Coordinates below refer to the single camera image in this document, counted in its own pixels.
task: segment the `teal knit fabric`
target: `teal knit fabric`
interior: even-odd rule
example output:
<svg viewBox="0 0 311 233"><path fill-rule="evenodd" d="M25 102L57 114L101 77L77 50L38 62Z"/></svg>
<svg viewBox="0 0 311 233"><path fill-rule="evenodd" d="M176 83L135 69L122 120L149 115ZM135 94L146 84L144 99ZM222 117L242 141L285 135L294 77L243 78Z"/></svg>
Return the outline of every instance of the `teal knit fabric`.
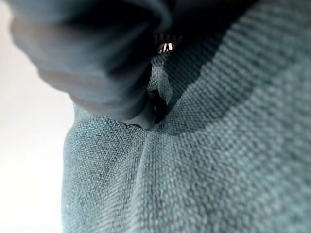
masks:
<svg viewBox="0 0 311 233"><path fill-rule="evenodd" d="M153 59L151 130L75 108L65 233L310 233L311 3L260 1Z"/></svg>

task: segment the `clothing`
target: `clothing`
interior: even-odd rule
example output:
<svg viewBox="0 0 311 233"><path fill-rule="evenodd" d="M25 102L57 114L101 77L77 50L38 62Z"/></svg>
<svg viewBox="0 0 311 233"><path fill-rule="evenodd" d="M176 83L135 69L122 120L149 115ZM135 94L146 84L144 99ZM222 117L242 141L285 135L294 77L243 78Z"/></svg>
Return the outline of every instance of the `clothing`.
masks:
<svg viewBox="0 0 311 233"><path fill-rule="evenodd" d="M132 122L146 106L153 33L171 1L8 0L14 42L40 77L84 109Z"/></svg>
<svg viewBox="0 0 311 233"><path fill-rule="evenodd" d="M65 233L309 233L311 4L263 0L152 60L145 131L75 107Z"/></svg>

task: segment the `dark gray sleeve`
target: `dark gray sleeve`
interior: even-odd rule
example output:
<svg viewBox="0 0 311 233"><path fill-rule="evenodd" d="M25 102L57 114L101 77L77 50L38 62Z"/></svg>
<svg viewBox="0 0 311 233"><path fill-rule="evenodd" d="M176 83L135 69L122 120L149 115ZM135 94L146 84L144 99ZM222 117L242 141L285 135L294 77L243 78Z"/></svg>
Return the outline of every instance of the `dark gray sleeve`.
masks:
<svg viewBox="0 0 311 233"><path fill-rule="evenodd" d="M164 0L8 0L14 42L40 77L81 107L115 120L139 115L152 32L170 26Z"/></svg>

